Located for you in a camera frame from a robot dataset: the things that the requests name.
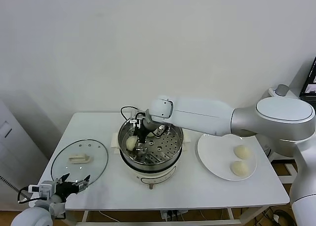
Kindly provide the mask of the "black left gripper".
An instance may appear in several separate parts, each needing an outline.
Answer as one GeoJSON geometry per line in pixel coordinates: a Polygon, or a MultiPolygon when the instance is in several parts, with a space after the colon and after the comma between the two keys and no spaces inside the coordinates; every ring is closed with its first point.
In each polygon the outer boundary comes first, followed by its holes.
{"type": "Polygon", "coordinates": [[[55,194],[59,196],[62,201],[66,201],[69,195],[77,194],[89,186],[90,176],[87,176],[83,180],[75,183],[65,182],[69,175],[70,174],[65,174],[55,180],[57,184],[55,194]]]}

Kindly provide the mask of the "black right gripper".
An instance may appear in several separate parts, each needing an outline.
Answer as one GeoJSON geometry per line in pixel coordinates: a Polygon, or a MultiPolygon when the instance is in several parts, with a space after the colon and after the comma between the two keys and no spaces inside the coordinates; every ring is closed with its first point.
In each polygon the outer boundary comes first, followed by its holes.
{"type": "Polygon", "coordinates": [[[138,138],[138,143],[136,144],[134,151],[137,154],[146,154],[148,152],[148,148],[144,143],[146,141],[146,137],[148,135],[148,129],[144,126],[144,124],[135,124],[133,135],[138,138]]]}

